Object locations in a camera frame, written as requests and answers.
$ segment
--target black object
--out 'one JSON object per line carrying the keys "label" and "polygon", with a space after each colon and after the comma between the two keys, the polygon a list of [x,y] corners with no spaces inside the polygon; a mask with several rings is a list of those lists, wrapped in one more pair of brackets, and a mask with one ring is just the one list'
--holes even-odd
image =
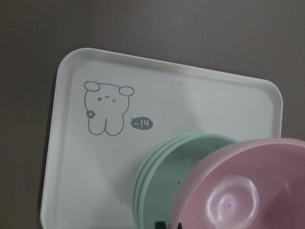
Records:
{"label": "black object", "polygon": [[154,229],[166,229],[166,222],[155,222]]}

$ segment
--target speech bubble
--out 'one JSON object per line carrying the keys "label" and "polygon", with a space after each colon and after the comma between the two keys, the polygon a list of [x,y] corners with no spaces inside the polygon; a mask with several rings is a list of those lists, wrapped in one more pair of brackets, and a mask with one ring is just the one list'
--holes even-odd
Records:
{"label": "speech bubble", "polygon": [[153,126],[153,122],[148,117],[131,118],[130,124],[135,129],[149,130]]}

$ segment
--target table surface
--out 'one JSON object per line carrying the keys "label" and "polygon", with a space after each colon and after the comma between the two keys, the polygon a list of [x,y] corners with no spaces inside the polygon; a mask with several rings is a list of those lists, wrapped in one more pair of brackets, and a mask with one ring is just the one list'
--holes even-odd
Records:
{"label": "table surface", "polygon": [[59,63],[92,47],[267,79],[305,140],[305,1],[1,1],[0,227],[41,229]]}

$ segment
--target bear ear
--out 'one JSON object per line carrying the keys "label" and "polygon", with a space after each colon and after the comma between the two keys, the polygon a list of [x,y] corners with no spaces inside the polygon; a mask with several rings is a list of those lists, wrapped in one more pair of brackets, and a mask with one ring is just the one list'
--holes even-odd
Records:
{"label": "bear ear", "polygon": [[93,81],[86,81],[84,87],[91,92],[97,92],[101,88],[99,83]]}
{"label": "bear ear", "polygon": [[119,93],[125,96],[132,96],[134,93],[134,89],[132,87],[120,87]]}

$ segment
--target pink bowl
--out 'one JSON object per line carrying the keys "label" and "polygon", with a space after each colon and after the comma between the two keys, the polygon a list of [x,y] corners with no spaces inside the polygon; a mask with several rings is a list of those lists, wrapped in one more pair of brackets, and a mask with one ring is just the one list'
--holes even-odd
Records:
{"label": "pink bowl", "polygon": [[169,229],[304,229],[305,142],[279,138],[223,147],[175,197]]}

